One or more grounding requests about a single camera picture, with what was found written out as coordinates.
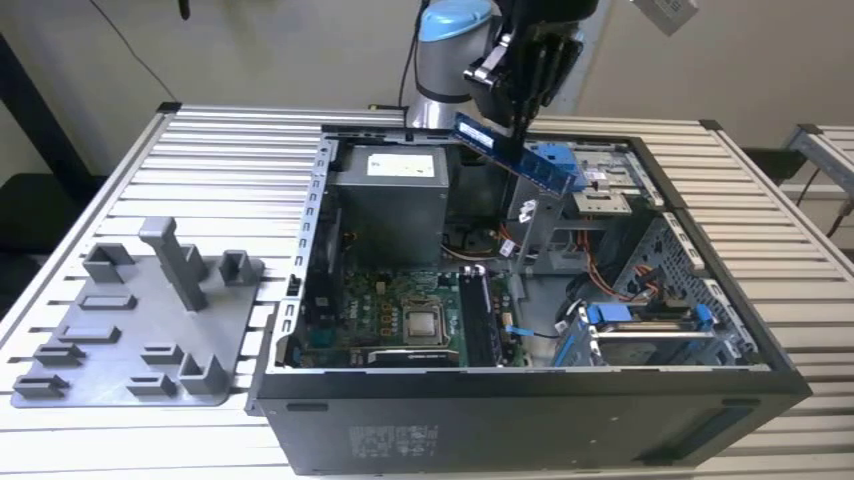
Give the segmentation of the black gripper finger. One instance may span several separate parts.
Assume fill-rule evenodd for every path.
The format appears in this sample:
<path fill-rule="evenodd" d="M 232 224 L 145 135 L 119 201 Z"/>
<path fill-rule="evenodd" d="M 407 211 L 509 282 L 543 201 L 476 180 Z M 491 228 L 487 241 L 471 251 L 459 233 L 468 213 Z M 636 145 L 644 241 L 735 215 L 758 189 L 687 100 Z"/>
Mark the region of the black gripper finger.
<path fill-rule="evenodd" d="M 550 31 L 543 37 L 543 47 L 543 73 L 536 88 L 532 116 L 551 104 L 583 52 L 584 40 L 579 24 L 562 24 L 559 29 Z"/>
<path fill-rule="evenodd" d="M 521 161 L 531 120 L 523 40 L 520 29 L 500 29 L 463 73 L 480 115 L 496 132 L 493 157 L 511 167 Z"/>

